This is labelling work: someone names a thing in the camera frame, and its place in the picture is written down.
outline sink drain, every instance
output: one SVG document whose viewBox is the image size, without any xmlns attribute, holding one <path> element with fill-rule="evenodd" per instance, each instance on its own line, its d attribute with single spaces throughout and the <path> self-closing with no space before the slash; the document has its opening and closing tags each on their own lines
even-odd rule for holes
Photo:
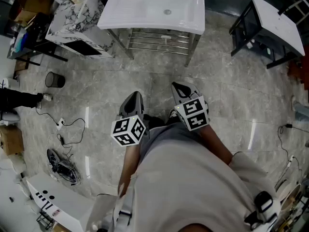
<svg viewBox="0 0 309 232">
<path fill-rule="evenodd" d="M 171 10 L 165 10 L 165 11 L 164 11 L 164 14 L 166 14 L 166 15 L 170 15 L 171 13 L 172 13 Z"/>
</svg>

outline shirt sleeve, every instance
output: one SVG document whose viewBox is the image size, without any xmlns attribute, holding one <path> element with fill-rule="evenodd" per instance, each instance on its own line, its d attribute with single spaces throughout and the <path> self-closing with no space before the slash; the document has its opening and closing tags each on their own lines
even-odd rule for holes
<svg viewBox="0 0 309 232">
<path fill-rule="evenodd" d="M 266 191 L 272 197 L 277 198 L 275 188 L 267 178 L 267 173 L 244 153 L 236 153 L 229 167 L 239 176 L 254 196 L 261 191 Z"/>
</svg>

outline black trash can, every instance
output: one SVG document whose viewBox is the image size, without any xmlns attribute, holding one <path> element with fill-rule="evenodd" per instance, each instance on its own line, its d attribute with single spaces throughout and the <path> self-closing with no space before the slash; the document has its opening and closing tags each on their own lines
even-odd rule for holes
<svg viewBox="0 0 309 232">
<path fill-rule="evenodd" d="M 45 79 L 45 85 L 47 87 L 63 87 L 65 83 L 66 79 L 64 76 L 53 72 L 49 72 Z"/>
</svg>

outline white and black table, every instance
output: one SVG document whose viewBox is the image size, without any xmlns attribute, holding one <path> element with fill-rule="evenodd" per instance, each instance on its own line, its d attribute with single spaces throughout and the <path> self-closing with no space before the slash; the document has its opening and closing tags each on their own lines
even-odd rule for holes
<svg viewBox="0 0 309 232">
<path fill-rule="evenodd" d="M 231 56 L 248 43 L 250 50 L 272 60 L 267 69 L 304 56 L 296 24 L 278 11 L 264 0 L 252 0 L 229 30 L 235 45 Z"/>
</svg>

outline marble countertop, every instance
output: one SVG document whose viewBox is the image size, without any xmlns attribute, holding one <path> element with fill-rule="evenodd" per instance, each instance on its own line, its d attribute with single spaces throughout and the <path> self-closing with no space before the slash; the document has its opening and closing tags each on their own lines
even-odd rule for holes
<svg viewBox="0 0 309 232">
<path fill-rule="evenodd" d="M 48 34 L 86 31 L 97 25 L 103 8 L 100 0 L 84 0 L 80 4 L 66 0 L 57 8 Z"/>
</svg>

